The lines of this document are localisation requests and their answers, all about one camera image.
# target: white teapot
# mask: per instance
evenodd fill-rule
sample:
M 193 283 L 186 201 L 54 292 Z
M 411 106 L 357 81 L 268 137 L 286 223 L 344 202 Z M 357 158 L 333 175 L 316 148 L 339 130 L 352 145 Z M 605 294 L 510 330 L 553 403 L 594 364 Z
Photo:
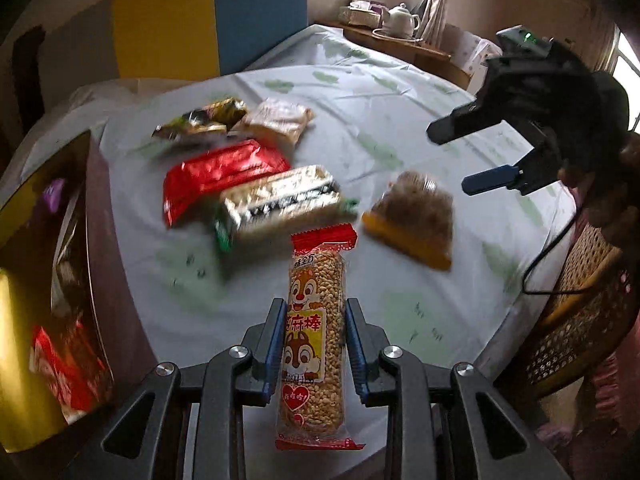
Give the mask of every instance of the white teapot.
M 382 29 L 396 38 L 410 38 L 420 27 L 420 16 L 412 14 L 405 4 L 391 10 L 382 9 Z

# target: screw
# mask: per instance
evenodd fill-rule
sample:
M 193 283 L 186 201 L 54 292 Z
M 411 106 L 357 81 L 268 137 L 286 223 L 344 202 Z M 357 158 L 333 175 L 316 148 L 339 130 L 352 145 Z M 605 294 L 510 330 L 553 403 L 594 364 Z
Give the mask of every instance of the screw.
M 248 353 L 249 351 L 247 350 L 247 348 L 240 345 L 232 346 L 229 349 L 229 355 L 231 357 L 234 357 L 235 359 L 242 359 L 243 357 L 246 357 Z
M 389 345 L 382 351 L 382 353 L 389 359 L 398 359 L 402 356 L 402 349 L 396 345 Z
M 469 363 L 459 363 L 456 365 L 456 373 L 458 375 L 462 375 L 463 377 L 469 377 L 474 372 L 473 365 Z
M 167 377 L 167 375 L 171 375 L 175 371 L 175 365 L 173 363 L 160 363 L 156 367 L 156 374 L 161 377 Z

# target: wicker chair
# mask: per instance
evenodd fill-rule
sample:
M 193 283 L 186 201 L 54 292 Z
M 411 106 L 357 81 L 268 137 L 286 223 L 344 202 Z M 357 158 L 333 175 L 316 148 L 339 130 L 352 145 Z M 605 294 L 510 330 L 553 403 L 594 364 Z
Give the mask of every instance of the wicker chair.
M 587 225 L 571 248 L 557 290 L 594 288 L 551 296 L 518 354 L 496 381 L 510 399 L 524 390 L 537 399 L 573 383 L 606 359 L 638 316 L 634 269 Z

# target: tied curtain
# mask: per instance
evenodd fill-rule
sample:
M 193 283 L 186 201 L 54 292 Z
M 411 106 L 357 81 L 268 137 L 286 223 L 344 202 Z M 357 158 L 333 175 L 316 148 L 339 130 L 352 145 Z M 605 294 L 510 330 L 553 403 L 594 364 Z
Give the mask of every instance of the tied curtain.
M 422 0 L 412 9 L 412 13 L 422 17 L 416 38 L 439 48 L 447 23 L 447 0 Z

